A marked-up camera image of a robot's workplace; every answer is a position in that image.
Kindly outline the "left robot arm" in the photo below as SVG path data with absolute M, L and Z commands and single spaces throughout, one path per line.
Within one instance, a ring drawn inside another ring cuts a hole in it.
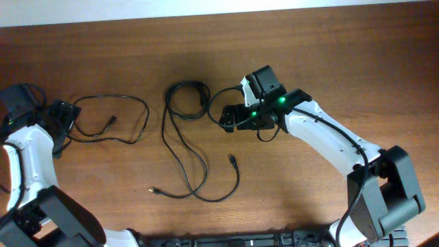
M 97 218 L 63 192 L 54 159 L 60 158 L 68 131 L 80 108 L 38 99 L 37 86 L 16 84 L 1 91 L 7 113 L 1 146 L 10 164 L 10 199 L 1 217 L 5 246 L 144 246 L 142 236 L 127 228 L 104 229 Z

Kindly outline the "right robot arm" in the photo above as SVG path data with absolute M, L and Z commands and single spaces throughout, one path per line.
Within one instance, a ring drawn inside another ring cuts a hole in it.
M 304 141 L 346 179 L 348 208 L 315 246 L 398 246 L 397 231 L 425 210 L 410 155 L 383 149 L 323 111 L 301 89 L 287 91 L 267 65 L 246 75 L 235 90 L 244 101 L 227 105 L 218 125 L 234 130 L 283 131 Z

